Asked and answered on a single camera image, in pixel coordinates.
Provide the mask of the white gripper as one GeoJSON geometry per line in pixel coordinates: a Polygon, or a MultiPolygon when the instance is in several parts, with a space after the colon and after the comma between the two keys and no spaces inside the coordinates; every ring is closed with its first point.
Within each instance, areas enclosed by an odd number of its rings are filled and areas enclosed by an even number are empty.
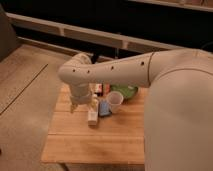
{"type": "Polygon", "coordinates": [[[72,91],[70,93],[70,100],[74,105],[73,104],[70,105],[70,113],[73,113],[76,110],[77,105],[82,104],[87,104],[88,110],[95,110],[95,104],[91,102],[91,99],[92,93],[90,91],[84,94],[80,93],[79,91],[72,91]]]}

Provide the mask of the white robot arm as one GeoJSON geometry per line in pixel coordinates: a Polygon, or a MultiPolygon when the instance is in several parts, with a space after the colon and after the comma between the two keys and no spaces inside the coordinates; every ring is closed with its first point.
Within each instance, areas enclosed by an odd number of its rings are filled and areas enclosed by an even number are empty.
{"type": "Polygon", "coordinates": [[[186,48],[97,64],[80,53],[59,77],[74,105],[91,101],[91,83],[148,88],[145,170],[213,171],[213,53],[186,48]]]}

